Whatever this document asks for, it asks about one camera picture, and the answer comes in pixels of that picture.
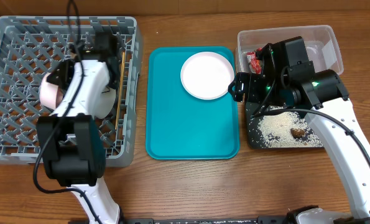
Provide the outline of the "pink bowl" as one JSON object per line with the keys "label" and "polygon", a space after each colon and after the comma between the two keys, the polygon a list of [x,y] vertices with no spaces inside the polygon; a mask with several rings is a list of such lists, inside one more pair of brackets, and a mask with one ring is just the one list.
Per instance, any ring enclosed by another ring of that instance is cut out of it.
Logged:
{"label": "pink bowl", "polygon": [[49,83],[47,81],[49,75],[50,73],[47,73],[42,79],[42,82],[39,86],[39,98],[41,105],[55,110],[63,100],[63,93],[58,85]]}

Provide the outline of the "red sauce packet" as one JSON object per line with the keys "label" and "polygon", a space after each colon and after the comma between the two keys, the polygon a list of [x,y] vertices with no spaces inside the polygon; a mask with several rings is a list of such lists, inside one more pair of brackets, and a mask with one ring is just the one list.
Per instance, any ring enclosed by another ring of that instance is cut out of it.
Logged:
{"label": "red sauce packet", "polygon": [[262,72],[262,62],[257,59],[256,52],[248,52],[246,59],[252,73],[260,74]]}

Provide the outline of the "large white plate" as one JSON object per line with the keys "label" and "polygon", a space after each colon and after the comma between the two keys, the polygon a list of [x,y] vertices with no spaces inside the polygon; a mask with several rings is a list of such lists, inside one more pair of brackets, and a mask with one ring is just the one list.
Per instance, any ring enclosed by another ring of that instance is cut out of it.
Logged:
{"label": "large white plate", "polygon": [[182,65],[180,80],[184,89],[201,100],[215,100],[228,92],[234,69],[228,59],[215,52],[199,52]]}

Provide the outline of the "wooden chopstick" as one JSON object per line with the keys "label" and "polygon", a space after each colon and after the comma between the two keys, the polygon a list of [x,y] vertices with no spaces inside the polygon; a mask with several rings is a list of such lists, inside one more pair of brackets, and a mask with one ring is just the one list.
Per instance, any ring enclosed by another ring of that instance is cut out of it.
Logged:
{"label": "wooden chopstick", "polygon": [[117,97],[117,110],[116,110],[116,123],[115,129],[118,130],[119,124],[119,114],[120,114],[120,107],[121,107],[121,98],[122,98],[122,89],[123,89],[123,80],[124,80],[124,71],[125,71],[125,61],[126,61],[126,53],[125,51],[122,53],[122,61],[120,67],[120,77],[119,77],[119,89],[118,89],[118,97]]}

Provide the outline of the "brown food chunk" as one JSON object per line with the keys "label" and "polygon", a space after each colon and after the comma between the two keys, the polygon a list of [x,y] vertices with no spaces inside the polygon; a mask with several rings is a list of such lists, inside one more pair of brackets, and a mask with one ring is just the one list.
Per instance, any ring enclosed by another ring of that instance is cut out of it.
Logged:
{"label": "brown food chunk", "polygon": [[305,136],[305,130],[304,129],[299,129],[299,128],[292,128],[290,130],[291,132],[291,135],[295,138],[295,139],[300,139],[302,137]]}

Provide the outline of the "grey green bowl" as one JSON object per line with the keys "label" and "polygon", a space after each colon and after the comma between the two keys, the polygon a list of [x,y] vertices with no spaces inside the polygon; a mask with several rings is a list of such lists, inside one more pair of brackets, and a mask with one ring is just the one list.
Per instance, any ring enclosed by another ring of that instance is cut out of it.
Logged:
{"label": "grey green bowl", "polygon": [[96,100],[95,116],[99,119],[105,118],[114,106],[116,100],[116,90],[106,87]]}

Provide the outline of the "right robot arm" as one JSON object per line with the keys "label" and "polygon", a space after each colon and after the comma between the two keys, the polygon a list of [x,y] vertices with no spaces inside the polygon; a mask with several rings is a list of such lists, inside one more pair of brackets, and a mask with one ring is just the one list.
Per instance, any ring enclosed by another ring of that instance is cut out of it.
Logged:
{"label": "right robot arm", "polygon": [[297,112],[318,136],[345,188],[351,213],[316,205],[287,213],[284,223],[370,223],[370,144],[339,75],[316,72],[298,36],[256,51],[261,72],[239,72],[228,86],[234,101],[257,103],[252,118]]}

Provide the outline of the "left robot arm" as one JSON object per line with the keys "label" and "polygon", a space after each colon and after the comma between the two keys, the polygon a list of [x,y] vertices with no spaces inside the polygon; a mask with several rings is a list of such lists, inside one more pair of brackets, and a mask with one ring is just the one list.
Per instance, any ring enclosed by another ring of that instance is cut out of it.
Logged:
{"label": "left robot arm", "polygon": [[103,179],[106,154],[95,122],[109,115],[116,101],[122,46],[109,32],[97,33],[88,49],[78,41],[71,46],[74,56],[60,62],[40,85],[40,102],[52,113],[37,120],[41,150],[36,162],[61,186],[56,193],[74,194],[90,223],[122,219]]}

